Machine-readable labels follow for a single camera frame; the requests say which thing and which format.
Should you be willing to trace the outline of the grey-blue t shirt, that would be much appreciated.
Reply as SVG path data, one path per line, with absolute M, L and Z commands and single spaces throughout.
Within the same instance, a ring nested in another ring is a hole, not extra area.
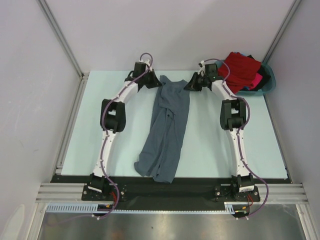
M 134 163 L 135 171 L 155 182 L 173 182 L 179 165 L 190 110 L 185 80 L 171 81 L 161 75 L 156 92 L 149 134 Z

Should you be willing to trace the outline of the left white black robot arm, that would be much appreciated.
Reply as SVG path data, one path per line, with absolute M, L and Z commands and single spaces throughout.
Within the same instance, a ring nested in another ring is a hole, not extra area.
M 126 126 L 126 103 L 143 87 L 152 89 L 162 86 L 152 65 L 152 59 L 137 61 L 115 97 L 104 99 L 101 103 L 101 148 L 97 163 L 87 183 L 88 189 L 93 191 L 93 194 L 100 200 L 107 199 L 111 193 L 107 173 L 108 160 L 117 135 Z

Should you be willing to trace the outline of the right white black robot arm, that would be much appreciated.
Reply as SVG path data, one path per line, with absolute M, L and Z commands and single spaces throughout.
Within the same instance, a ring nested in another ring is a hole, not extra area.
M 255 192 L 254 176 L 248 170 L 244 147 L 244 128 L 248 121 L 247 102 L 235 96 L 227 86 L 226 79 L 218 75 L 217 64 L 201 61 L 198 65 L 199 70 L 193 73 L 184 89 L 200 92 L 202 88 L 208 88 L 221 99 L 220 127 L 228 137 L 235 163 L 235 173 L 231 176 L 231 186 L 227 194 L 237 201 L 242 201 Z

